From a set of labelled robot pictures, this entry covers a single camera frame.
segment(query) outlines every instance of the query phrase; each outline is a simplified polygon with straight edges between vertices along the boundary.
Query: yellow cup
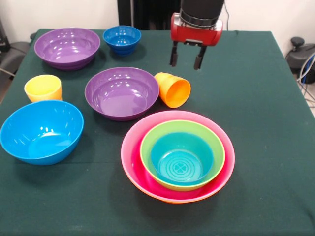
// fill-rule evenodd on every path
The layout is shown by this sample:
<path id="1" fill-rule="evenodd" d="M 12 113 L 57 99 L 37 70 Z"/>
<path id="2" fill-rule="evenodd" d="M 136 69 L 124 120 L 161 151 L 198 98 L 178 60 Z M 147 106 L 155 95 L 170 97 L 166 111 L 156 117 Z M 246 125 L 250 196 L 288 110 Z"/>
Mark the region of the yellow cup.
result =
<path id="1" fill-rule="evenodd" d="M 54 75 L 39 75 L 31 78 L 25 84 L 24 91 L 31 102 L 63 100 L 61 81 Z"/>

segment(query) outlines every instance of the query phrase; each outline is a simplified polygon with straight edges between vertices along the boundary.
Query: teal bowl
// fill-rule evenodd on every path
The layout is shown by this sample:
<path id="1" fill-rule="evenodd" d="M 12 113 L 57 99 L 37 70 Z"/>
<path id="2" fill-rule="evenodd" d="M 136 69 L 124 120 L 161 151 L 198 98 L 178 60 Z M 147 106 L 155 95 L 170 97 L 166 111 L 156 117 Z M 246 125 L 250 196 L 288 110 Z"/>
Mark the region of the teal bowl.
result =
<path id="1" fill-rule="evenodd" d="M 151 161 L 161 180 L 189 186 L 199 184 L 208 174 L 213 153 L 197 135 L 174 132 L 157 140 L 151 150 Z"/>

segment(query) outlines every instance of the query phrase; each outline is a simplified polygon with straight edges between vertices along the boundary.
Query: pink bowl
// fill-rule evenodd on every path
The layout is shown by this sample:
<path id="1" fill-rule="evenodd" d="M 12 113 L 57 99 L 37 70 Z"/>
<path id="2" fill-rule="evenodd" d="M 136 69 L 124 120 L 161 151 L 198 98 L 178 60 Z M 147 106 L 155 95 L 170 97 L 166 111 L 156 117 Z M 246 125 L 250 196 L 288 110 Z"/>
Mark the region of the pink bowl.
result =
<path id="1" fill-rule="evenodd" d="M 199 189 L 188 192 L 167 189 L 157 183 L 141 163 L 139 151 L 145 134 L 157 124 L 174 119 L 191 120 L 203 124 L 215 132 L 223 143 L 225 149 L 223 169 L 217 177 Z M 235 164 L 234 148 L 227 134 L 208 118 L 186 111 L 159 112 L 137 122 L 124 138 L 121 156 L 124 171 L 137 188 L 153 198 L 176 204 L 200 201 L 217 193 L 230 179 Z"/>

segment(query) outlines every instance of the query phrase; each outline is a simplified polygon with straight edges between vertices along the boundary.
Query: blue bowl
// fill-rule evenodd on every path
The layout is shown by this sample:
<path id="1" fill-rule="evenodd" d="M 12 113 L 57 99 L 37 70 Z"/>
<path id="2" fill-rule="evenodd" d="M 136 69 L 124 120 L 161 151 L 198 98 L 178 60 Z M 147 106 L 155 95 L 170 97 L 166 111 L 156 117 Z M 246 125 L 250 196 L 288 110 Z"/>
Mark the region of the blue bowl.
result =
<path id="1" fill-rule="evenodd" d="M 106 30 L 103 39 L 119 56 L 130 55 L 140 41 L 141 32 L 132 26 L 115 26 Z"/>
<path id="2" fill-rule="evenodd" d="M 3 149 L 34 165 L 52 165 L 76 147 L 83 130 L 81 112 L 63 101 L 41 101 L 15 111 L 0 131 Z"/>
<path id="3" fill-rule="evenodd" d="M 213 165 L 213 153 L 199 136 L 173 132 L 159 138 L 151 150 L 158 177 L 171 184 L 199 184 Z"/>

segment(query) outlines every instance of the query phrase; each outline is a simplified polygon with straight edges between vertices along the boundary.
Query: orange cup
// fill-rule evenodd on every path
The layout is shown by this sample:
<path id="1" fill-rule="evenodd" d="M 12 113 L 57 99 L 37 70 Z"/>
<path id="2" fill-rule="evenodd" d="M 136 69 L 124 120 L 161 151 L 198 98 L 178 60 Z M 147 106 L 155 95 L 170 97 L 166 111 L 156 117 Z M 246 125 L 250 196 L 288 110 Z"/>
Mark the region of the orange cup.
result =
<path id="1" fill-rule="evenodd" d="M 159 84 L 159 96 L 170 108 L 182 106 L 190 95 L 190 83 L 181 77 L 160 72 L 154 76 Z"/>

